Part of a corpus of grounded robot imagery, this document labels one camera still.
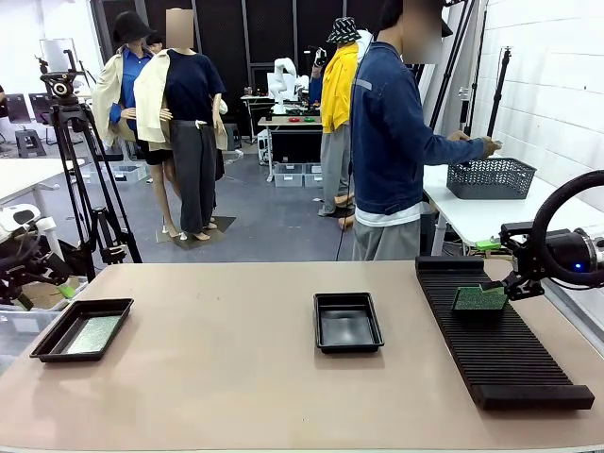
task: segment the black plastic basket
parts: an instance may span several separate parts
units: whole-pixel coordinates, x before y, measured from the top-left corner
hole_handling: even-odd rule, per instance
[[[537,170],[516,159],[449,165],[446,187],[463,200],[524,200]]]

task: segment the yellow shirt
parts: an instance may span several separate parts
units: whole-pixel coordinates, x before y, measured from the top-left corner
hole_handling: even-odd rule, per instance
[[[325,69],[321,116],[323,131],[330,134],[350,119],[352,81],[357,72],[359,46],[353,42],[336,52]]]

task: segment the white brick wall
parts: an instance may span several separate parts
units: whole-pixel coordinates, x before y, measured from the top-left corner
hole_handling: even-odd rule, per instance
[[[604,169],[604,1],[490,0],[474,134],[486,133],[501,49],[512,47],[494,136],[560,186]],[[581,195],[604,210],[604,188]]]

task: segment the black tray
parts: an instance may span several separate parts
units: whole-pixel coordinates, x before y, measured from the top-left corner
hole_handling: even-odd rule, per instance
[[[484,410],[592,408],[594,395],[586,386],[573,384],[510,304],[486,312],[452,310],[459,287],[491,281],[482,259],[420,257],[415,268],[477,406]]]
[[[132,299],[74,302],[29,357],[44,362],[100,361],[133,302]]]
[[[316,294],[316,344],[326,354],[376,352],[384,346],[369,293]]]

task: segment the green scouring pad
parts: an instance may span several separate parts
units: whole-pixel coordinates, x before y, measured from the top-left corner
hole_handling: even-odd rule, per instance
[[[453,311],[459,310],[503,310],[508,303],[502,286],[487,287],[483,290],[479,286],[458,288],[453,302]]]

